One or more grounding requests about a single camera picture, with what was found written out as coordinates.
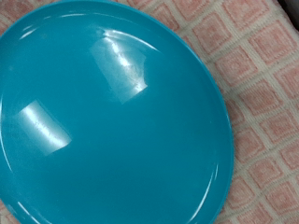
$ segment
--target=blue dish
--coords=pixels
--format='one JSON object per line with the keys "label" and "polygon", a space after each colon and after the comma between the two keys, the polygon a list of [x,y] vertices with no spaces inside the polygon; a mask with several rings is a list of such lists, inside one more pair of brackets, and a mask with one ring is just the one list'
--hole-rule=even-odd
{"label": "blue dish", "polygon": [[0,39],[0,198],[22,224],[212,223],[232,130],[174,33],[106,1],[42,7]]}

